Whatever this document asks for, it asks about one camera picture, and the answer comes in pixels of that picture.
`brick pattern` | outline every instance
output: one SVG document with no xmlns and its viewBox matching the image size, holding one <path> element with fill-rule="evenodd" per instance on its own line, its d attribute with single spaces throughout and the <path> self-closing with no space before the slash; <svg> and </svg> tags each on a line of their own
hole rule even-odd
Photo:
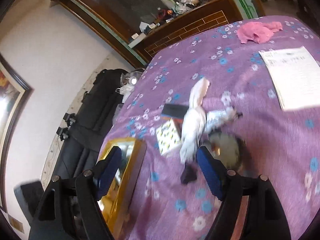
<svg viewBox="0 0 320 240">
<path fill-rule="evenodd" d="M 162 38 L 161 40 L 155 42 L 148 46 L 145 50 L 150 56 L 154 56 L 161 49 L 170 46 L 178 41 L 184 40 L 192 35 L 204 32 L 210 29 L 217 28 L 219 26 L 228 24 L 228 20 L 224 15 L 223 11 L 219 11 L 208 15 L 196 22 L 193 22 L 180 30 L 171 33 L 170 35 Z"/>
</svg>

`white patterned box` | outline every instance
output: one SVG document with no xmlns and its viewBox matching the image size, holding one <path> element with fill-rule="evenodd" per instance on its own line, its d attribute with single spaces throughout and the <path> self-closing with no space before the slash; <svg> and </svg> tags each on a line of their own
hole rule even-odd
<svg viewBox="0 0 320 240">
<path fill-rule="evenodd" d="M 181 131 L 173 119 L 158 127 L 156 136 L 161 155 L 167 155 L 172 149 L 181 145 Z"/>
</svg>

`framed painting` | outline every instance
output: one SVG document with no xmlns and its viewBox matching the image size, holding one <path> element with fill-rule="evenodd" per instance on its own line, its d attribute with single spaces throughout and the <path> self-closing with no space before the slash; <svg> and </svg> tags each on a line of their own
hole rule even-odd
<svg viewBox="0 0 320 240">
<path fill-rule="evenodd" d="M 6 212 L 5 165 L 11 136 L 31 88 L 0 54 L 0 208 Z"/>
</svg>

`notebook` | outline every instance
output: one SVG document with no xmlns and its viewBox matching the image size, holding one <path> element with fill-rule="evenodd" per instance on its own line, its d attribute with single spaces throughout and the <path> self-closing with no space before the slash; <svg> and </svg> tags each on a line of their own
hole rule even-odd
<svg viewBox="0 0 320 240">
<path fill-rule="evenodd" d="M 282 110 L 320 106 L 320 67 L 305 47 L 261 52 Z"/>
</svg>

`green glass strip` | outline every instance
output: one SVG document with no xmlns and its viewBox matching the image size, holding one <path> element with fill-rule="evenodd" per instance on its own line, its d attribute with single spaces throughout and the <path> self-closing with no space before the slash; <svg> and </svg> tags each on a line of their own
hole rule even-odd
<svg viewBox="0 0 320 240">
<path fill-rule="evenodd" d="M 133 49 L 131 49 L 128 44 L 121 39 L 113 30 L 111 30 L 102 20 L 100 20 L 98 17 L 96 17 L 93 13 L 91 13 L 88 9 L 86 9 L 83 5 L 78 3 L 76 0 L 70 0 L 74 4 L 76 4 L 79 8 L 81 8 L 86 14 L 88 14 L 90 17 L 92 17 L 97 23 L 99 23 L 104 29 L 106 29 L 112 36 L 114 36 L 128 51 L 131 52 L 132 55 L 134 55 L 143 65 L 146 65 L 147 63 L 143 60 L 142 57 L 140 57 Z"/>
</svg>

